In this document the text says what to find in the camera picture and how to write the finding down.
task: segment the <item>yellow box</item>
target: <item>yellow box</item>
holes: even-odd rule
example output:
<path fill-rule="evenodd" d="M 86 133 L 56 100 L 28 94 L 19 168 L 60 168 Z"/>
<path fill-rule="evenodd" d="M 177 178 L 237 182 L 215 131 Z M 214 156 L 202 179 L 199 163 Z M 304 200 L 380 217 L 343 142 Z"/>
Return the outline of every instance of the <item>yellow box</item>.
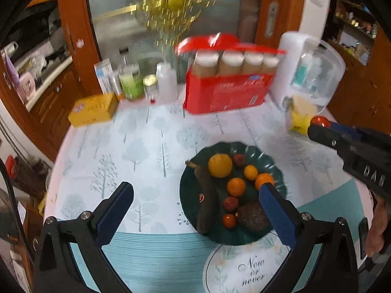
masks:
<path fill-rule="evenodd" d="M 118 101 L 114 93 L 92 95 L 77 100 L 68 119 L 73 126 L 109 121 L 113 117 L 117 105 Z"/>

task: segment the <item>door handle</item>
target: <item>door handle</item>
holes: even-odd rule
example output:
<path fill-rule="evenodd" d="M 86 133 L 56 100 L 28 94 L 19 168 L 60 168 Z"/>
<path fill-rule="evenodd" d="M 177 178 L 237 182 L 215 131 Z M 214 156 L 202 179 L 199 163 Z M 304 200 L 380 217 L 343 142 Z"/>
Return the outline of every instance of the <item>door handle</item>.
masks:
<path fill-rule="evenodd" d="M 274 25 L 276 23 L 276 17 L 278 12 L 278 1 L 271 1 L 269 4 L 269 12 L 267 14 L 265 37 L 269 39 L 273 35 Z"/>

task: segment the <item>blue gripper pad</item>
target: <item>blue gripper pad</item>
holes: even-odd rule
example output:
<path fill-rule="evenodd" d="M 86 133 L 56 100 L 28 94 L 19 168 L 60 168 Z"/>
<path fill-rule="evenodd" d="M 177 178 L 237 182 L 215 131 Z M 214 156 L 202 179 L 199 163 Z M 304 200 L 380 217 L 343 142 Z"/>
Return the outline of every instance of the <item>blue gripper pad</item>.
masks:
<path fill-rule="evenodd" d="M 101 202 L 101 204 L 107 202 L 109 206 L 97 224 L 97 237 L 95 238 L 97 246 L 101 247 L 110 243 L 133 199 L 133 186 L 127 182 L 122 182 L 109 199 Z"/>
<path fill-rule="evenodd" d="M 281 202 L 285 201 L 273 185 L 269 183 L 263 184 L 259 189 L 259 203 L 264 209 L 267 218 L 277 232 L 281 242 L 293 249 L 297 242 L 296 225 L 281 205 Z"/>

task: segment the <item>fruit plate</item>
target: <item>fruit plate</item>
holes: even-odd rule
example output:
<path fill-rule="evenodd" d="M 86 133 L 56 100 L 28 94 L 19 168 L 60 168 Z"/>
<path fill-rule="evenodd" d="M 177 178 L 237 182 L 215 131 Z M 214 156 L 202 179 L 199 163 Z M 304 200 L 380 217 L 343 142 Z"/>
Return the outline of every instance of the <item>fruit plate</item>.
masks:
<path fill-rule="evenodd" d="M 191 161 L 207 169 L 209 158 L 217 153 L 226 153 L 231 156 L 243 153 L 246 158 L 246 165 L 253 164 L 259 173 L 271 174 L 275 182 L 274 187 L 284 198 L 286 197 L 287 189 L 283 182 L 282 172 L 274 164 L 273 159 L 260 151 L 256 146 L 245 145 L 241 142 L 219 142 L 202 149 Z M 217 216 L 214 219 L 211 229 L 205 236 L 219 244 L 239 246 L 259 240 L 268 234 L 272 230 L 272 227 L 269 224 L 268 227 L 261 231 L 250 231 L 248 228 L 239 224 L 236 224 L 232 229 L 227 229 L 223 226 L 221 218 L 226 214 L 226 211 L 222 206 L 222 201 L 229 196 L 227 183 L 233 177 L 243 178 L 246 182 L 246 192 L 243 196 L 239 197 L 239 206 L 258 200 L 258 192 L 254 187 L 254 182 L 250 182 L 244 178 L 243 168 L 239 169 L 234 166 L 231 174 L 226 178 L 212 177 L 214 187 L 218 194 L 219 209 L 216 211 Z M 179 184 L 179 197 L 181 199 L 183 213 L 195 229 L 197 225 L 197 214 L 200 209 L 200 193 L 201 187 L 194 176 L 194 169 L 186 167 Z"/>

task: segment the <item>table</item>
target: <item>table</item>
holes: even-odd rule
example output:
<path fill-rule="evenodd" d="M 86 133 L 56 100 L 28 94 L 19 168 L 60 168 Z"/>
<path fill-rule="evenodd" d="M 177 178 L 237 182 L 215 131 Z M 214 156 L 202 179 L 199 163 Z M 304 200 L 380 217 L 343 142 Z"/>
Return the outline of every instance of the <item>table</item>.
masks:
<path fill-rule="evenodd" d="M 218 245 L 196 233 L 179 200 L 186 159 L 218 141 L 242 141 L 273 157 L 287 198 L 300 212 L 347 219 L 362 264 L 357 228 L 364 216 L 372 220 L 371 198 L 342 171 L 335 151 L 288 134 L 283 112 L 269 97 L 253 108 L 190 115 L 183 96 L 182 90 L 176 102 L 160 106 L 121 102 L 112 121 L 71 127 L 54 166 L 45 217 L 76 218 L 128 181 L 135 200 L 103 251 L 133 292 L 260 292 L 289 252 L 275 232 L 245 246 Z M 97 290 L 77 246 L 72 249 L 86 284 Z M 296 290 L 315 260 L 316 252 Z"/>

